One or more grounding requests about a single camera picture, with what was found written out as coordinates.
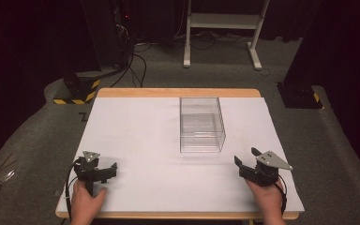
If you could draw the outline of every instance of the cable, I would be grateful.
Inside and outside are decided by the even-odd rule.
[[[279,185],[277,185],[277,183],[274,183],[274,186],[279,190],[279,192],[280,192],[280,194],[282,196],[282,205],[280,207],[280,211],[281,211],[281,213],[283,215],[283,213],[285,212],[286,203],[288,201],[288,199],[286,198],[286,195],[288,193],[288,188],[286,187],[286,183],[283,180],[282,176],[279,175],[279,177],[282,180],[283,185],[285,186],[285,191],[283,191],[282,188]]]
[[[151,42],[147,42],[147,43],[139,43],[139,44],[136,44],[136,45],[135,45],[135,47],[136,47],[136,46],[147,45],[147,44],[148,44],[148,47],[147,47],[146,49],[144,49],[144,50],[140,50],[140,51],[134,51],[134,52],[135,52],[135,53],[142,53],[142,52],[145,52],[145,51],[147,51],[147,50],[151,49],[151,47],[153,46],[153,44],[152,44]]]
[[[132,48],[132,54],[131,54],[130,62],[127,65],[127,69],[125,69],[125,71],[122,73],[121,77],[115,83],[113,83],[110,87],[114,87],[117,83],[119,83],[122,80],[122,78],[125,76],[125,74],[128,72],[128,70],[130,69],[130,65],[133,62],[133,55],[134,55],[133,52],[134,52],[134,47]]]
[[[145,78],[145,72],[147,70],[147,63],[145,63],[145,60],[141,56],[139,56],[138,54],[133,54],[133,55],[136,56],[136,57],[139,57],[144,62],[144,73],[142,74],[142,82],[140,82],[140,87],[143,87],[144,78]]]
[[[248,42],[250,39],[251,37],[237,36],[234,40],[219,40],[218,38],[216,38],[216,42],[220,44],[238,44],[238,43]]]
[[[129,33],[128,33],[128,30],[125,28],[125,26],[117,24],[116,27],[121,28],[121,30],[119,30],[119,33],[121,34],[121,36],[123,36],[124,31],[126,31],[126,38],[128,38]]]
[[[212,41],[212,43],[211,43],[209,46],[205,47],[205,48],[199,48],[199,47],[196,47],[195,45],[190,44],[191,47],[193,47],[194,49],[197,49],[197,50],[207,50],[207,49],[210,49],[210,48],[212,48],[212,47],[215,45],[215,43],[216,43],[216,39],[215,39],[215,37],[214,37],[212,34],[203,34],[203,35],[199,35],[199,36],[195,36],[195,37],[197,37],[197,39],[198,39],[199,41]]]
[[[75,164],[77,164],[77,163],[80,163],[79,159],[76,159],[74,162],[72,162],[71,166],[68,169],[67,177],[66,177],[66,203],[67,203],[67,211],[68,211],[69,221],[72,220],[72,215],[71,215],[71,200],[69,198],[69,183],[68,183],[68,180],[69,180],[69,176],[71,175],[72,168],[74,168]]]
[[[71,186],[72,182],[74,182],[75,179],[77,179],[78,176],[75,176],[74,179],[71,180],[71,182],[69,182],[69,185],[68,186]]]
[[[142,82],[140,82],[139,77],[136,75],[136,73],[134,72],[134,70],[132,68],[130,68],[131,70],[131,80],[133,81],[133,85],[134,87],[137,87],[136,83],[134,82],[134,78],[136,77],[137,81],[139,82],[139,85],[142,85]]]
[[[179,40],[179,39],[182,39],[182,38],[185,38],[187,34],[184,34],[184,35],[181,35],[181,36],[178,36],[178,37],[175,37],[173,40],[176,41],[176,40]]]
[[[180,22],[179,29],[177,30],[176,34],[174,35],[174,38],[176,38],[176,36],[180,33],[181,27],[183,26],[183,20],[184,20],[185,12],[186,12],[186,0],[183,0],[183,11],[182,11],[182,14],[181,14],[181,22]]]

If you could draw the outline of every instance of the table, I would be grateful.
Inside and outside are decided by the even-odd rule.
[[[179,97],[219,97],[226,130],[220,153],[180,153]],[[118,163],[116,177],[95,183],[95,191],[109,189],[98,218],[253,219],[262,216],[233,163],[238,156],[253,167],[251,147],[286,160],[257,90],[102,88],[75,158],[92,151],[101,154],[100,169]],[[291,172],[279,173],[288,186],[284,217],[295,219],[303,204]],[[56,215],[68,217],[64,194]]]
[[[184,49],[183,66],[191,66],[191,48],[190,36],[191,27],[203,28],[226,28],[226,29],[248,29],[254,30],[253,39],[247,43],[247,49],[253,61],[256,70],[262,70],[259,56],[256,52],[256,44],[263,27],[265,12],[268,9],[270,0],[263,0],[260,14],[257,15],[239,15],[239,14],[216,14],[216,13],[192,13],[191,0],[188,0],[187,8],[187,31],[186,44]]]

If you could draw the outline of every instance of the white metal stand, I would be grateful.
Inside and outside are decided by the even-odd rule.
[[[262,69],[259,57],[256,53],[256,44],[262,30],[265,12],[267,11],[270,0],[263,0],[262,11],[258,15],[239,15],[239,14],[213,14],[213,13],[191,13],[191,0],[188,1],[187,8],[187,34],[184,50],[184,67],[191,66],[190,31],[191,27],[203,28],[228,28],[228,29],[249,29],[255,30],[252,42],[247,43],[247,49],[256,70]]]

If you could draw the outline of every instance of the finger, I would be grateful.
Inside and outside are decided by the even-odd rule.
[[[105,187],[103,187],[99,192],[98,195],[96,196],[95,199],[97,199],[99,202],[104,202],[104,199],[107,195],[107,189]]]
[[[80,181],[80,180],[77,180],[77,181],[78,181],[79,188],[86,188],[86,183],[84,183],[84,181]]]
[[[247,180],[247,179],[245,179],[245,182],[247,182],[247,185],[248,185],[249,188],[251,188],[251,189],[254,189],[254,188],[257,188],[257,187],[258,187],[258,185],[257,185],[256,183],[254,183],[254,182],[252,182],[252,181],[249,181],[249,180]]]
[[[79,182],[80,182],[79,180],[76,180],[76,181],[75,181],[75,184],[74,184],[74,186],[73,186],[74,193],[75,193],[75,192],[78,192],[78,184],[79,184]]]

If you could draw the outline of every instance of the black curtain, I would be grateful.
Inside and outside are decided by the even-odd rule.
[[[360,1],[321,2],[283,83],[323,86],[360,158]]]
[[[0,149],[63,77],[50,54],[41,1],[0,1]]]
[[[260,38],[284,41],[303,38],[322,0],[271,0]]]

